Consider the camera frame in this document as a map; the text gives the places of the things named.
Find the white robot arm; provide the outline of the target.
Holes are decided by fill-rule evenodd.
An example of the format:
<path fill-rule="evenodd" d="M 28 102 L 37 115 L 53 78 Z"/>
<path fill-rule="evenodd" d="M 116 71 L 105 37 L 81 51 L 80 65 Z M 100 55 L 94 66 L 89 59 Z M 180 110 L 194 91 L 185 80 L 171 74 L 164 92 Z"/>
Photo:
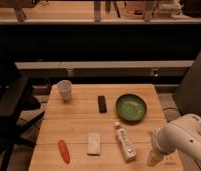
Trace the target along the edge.
<path fill-rule="evenodd" d="M 201 117 L 186 114 L 155 129 L 151 135 L 151 147 L 147 158 L 147 165 L 151 167 L 176 150 L 201 162 Z"/>

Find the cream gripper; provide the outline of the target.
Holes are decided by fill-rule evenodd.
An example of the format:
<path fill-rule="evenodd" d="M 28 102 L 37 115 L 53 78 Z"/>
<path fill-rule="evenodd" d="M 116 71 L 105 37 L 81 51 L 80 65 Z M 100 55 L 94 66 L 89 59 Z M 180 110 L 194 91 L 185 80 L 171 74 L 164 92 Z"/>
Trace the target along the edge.
<path fill-rule="evenodd" d="M 151 135 L 151 149 L 147 158 L 147 165 L 150 167 L 155 167 L 162 160 L 163 154 L 160 151 L 157 141 L 157 131 L 154 131 Z"/>

